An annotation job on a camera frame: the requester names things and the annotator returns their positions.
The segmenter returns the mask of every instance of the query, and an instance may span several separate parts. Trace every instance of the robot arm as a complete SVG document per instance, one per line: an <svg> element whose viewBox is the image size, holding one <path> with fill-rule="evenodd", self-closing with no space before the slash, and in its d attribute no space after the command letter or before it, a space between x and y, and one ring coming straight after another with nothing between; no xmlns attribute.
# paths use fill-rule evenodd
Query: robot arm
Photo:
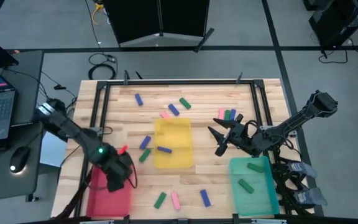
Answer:
<svg viewBox="0 0 358 224"><path fill-rule="evenodd" d="M288 137L288 133L299 129L308 120L315 117L327 118L331 116L337 111L337 105L338 102L332 99L328 93L321 93L317 90L310 96L306 106L301 111L278 126L265 131L260 130L255 121L248 121L245 125L241 124L240 122L243 119L241 114L238 115L236 120L231 121L214 118L214 121L224 128L230 128L229 133L224 137L223 134L208 127L219 144L215 155L222 156L227 149L227 144L231 143L251 156L257 157L266 150L280 147ZM248 137L248 126L250 124L257 127L257 132L251 138Z"/></svg>
<svg viewBox="0 0 358 224"><path fill-rule="evenodd" d="M118 154L113 146L101 142L94 131L79 127L52 105L57 105L57 101L48 100L38 107L37 113L41 121L58 127L83 148L84 155L90 163L106 174L110 192L123 188L125 180L132 174L130 155L127 152Z"/></svg>

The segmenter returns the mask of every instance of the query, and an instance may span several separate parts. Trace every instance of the computer tower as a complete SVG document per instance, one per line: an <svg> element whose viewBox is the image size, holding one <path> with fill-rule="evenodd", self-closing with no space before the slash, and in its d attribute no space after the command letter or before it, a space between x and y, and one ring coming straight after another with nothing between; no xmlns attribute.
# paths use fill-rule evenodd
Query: computer tower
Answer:
<svg viewBox="0 0 358 224"><path fill-rule="evenodd" d="M331 0L309 23L323 49L340 47L358 29L358 0Z"/></svg>

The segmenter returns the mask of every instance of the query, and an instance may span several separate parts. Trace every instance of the yellow tray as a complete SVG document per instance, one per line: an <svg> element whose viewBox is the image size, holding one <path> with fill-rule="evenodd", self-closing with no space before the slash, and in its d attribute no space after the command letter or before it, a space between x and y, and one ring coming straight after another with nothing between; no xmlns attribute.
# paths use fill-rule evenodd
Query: yellow tray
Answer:
<svg viewBox="0 0 358 224"><path fill-rule="evenodd" d="M154 164L156 168L187 168L193 165L193 143L189 118L155 120ZM172 153L157 150L165 147Z"/></svg>

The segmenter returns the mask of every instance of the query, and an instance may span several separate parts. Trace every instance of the black partition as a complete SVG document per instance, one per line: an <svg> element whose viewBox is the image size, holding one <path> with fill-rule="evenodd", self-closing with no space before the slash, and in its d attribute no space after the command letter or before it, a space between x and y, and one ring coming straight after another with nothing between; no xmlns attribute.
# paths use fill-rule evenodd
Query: black partition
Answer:
<svg viewBox="0 0 358 224"><path fill-rule="evenodd" d="M204 37L209 0L104 0L118 44L163 32Z"/></svg>
<svg viewBox="0 0 358 224"><path fill-rule="evenodd" d="M161 0L163 32L203 37L209 0Z"/></svg>
<svg viewBox="0 0 358 224"><path fill-rule="evenodd" d="M117 42L160 32L157 0L104 0Z"/></svg>

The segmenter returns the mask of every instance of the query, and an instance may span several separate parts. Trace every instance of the rectangular block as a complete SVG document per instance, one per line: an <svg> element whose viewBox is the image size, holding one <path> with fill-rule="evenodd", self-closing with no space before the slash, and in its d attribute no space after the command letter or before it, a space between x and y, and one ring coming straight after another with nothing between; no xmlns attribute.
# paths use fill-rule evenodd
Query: rectangular block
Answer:
<svg viewBox="0 0 358 224"><path fill-rule="evenodd" d="M143 154L140 156L139 161L140 162L144 162L146 160L146 158L149 156L151 150L150 149L146 149Z"/></svg>
<svg viewBox="0 0 358 224"><path fill-rule="evenodd" d="M179 210L180 209L180 203L179 203L178 194L176 194L175 192L172 192L171 193L171 198L172 198L172 202L173 202L173 206L175 207L175 210Z"/></svg>
<svg viewBox="0 0 358 224"><path fill-rule="evenodd" d="M140 145L139 149L145 149L147 144L150 142L151 137L150 136L146 136L146 138L144 138L142 144Z"/></svg>
<svg viewBox="0 0 358 224"><path fill-rule="evenodd" d="M178 115L179 115L179 111L175 108L175 106L174 106L173 104L168 105L168 108L172 111L172 113L173 113L175 116L178 116Z"/></svg>
<svg viewBox="0 0 358 224"><path fill-rule="evenodd" d="M160 196L158 197L157 201L154 204L154 208L159 209L161 207L162 202L165 200L166 193L161 192Z"/></svg>
<svg viewBox="0 0 358 224"><path fill-rule="evenodd" d="M186 109L190 109L191 105L182 97L179 99L179 102L183 104L183 106L185 106Z"/></svg>
<svg viewBox="0 0 358 224"><path fill-rule="evenodd" d="M254 170L254 171L256 171L256 172L260 172L260 173L263 173L263 172L264 172L264 168L263 168L263 167L260 167L260 166L258 166L258 165L253 164L253 163L250 163L250 162L248 163L247 167L250 168L250 169L252 169L252 170Z"/></svg>
<svg viewBox="0 0 358 224"><path fill-rule="evenodd" d="M208 195L206 194L206 190L201 190L200 194L203 198L205 207L211 206L211 202L209 201Z"/></svg>
<svg viewBox="0 0 358 224"><path fill-rule="evenodd" d="M226 111L224 112L224 119L225 119L226 121L228 121L228 120L230 119L230 110L226 110Z"/></svg>
<svg viewBox="0 0 358 224"><path fill-rule="evenodd" d="M135 98L136 98L136 101L137 101L137 104L139 106L142 106L143 105L143 101L142 101L142 98L140 97L140 95L138 93L135 94Z"/></svg>
<svg viewBox="0 0 358 224"><path fill-rule="evenodd" d="M230 111L230 119L234 119L234 117L236 116L236 110L235 109L232 109Z"/></svg>
<svg viewBox="0 0 358 224"><path fill-rule="evenodd" d="M239 184L243 187L248 193L254 193L254 189L243 179L239 180Z"/></svg>
<svg viewBox="0 0 358 224"><path fill-rule="evenodd" d="M218 119L224 119L224 109L219 109Z"/></svg>
<svg viewBox="0 0 358 224"><path fill-rule="evenodd" d="M163 152L167 152L167 153L172 153L172 150L171 149L167 149L165 147L157 147L157 150L159 151L163 151Z"/></svg>
<svg viewBox="0 0 358 224"><path fill-rule="evenodd" d="M169 115L165 111L161 112L160 115L162 118L169 118Z"/></svg>
<svg viewBox="0 0 358 224"><path fill-rule="evenodd" d="M122 149L120 149L120 150L118 151L118 154L119 154L119 155L124 154L124 153L127 151L127 149L128 149L128 146L125 145L124 147L122 147Z"/></svg>

